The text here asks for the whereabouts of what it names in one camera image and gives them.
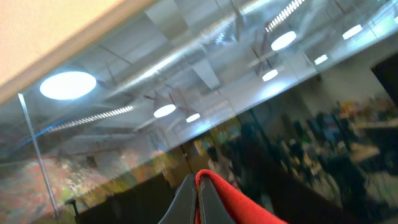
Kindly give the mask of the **orange t-shirt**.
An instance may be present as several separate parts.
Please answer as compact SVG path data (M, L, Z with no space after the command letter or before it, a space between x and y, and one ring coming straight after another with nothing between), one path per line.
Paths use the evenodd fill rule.
M208 169L200 170L195 176L196 187L200 186L202 177L209 177L215 186L217 194L220 196L222 204L225 206L231 218L239 224L287 224L277 216L271 214L260 205L256 204L249 197L234 188Z

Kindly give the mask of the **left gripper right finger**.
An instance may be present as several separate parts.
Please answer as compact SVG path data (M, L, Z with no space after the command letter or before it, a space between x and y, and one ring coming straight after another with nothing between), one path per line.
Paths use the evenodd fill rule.
M202 224L235 224L209 177L200 179L199 211Z

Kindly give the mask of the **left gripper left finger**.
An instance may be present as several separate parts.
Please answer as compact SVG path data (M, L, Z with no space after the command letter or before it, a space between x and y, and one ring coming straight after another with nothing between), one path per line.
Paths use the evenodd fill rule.
M188 174L159 224L195 224L196 205L195 176Z

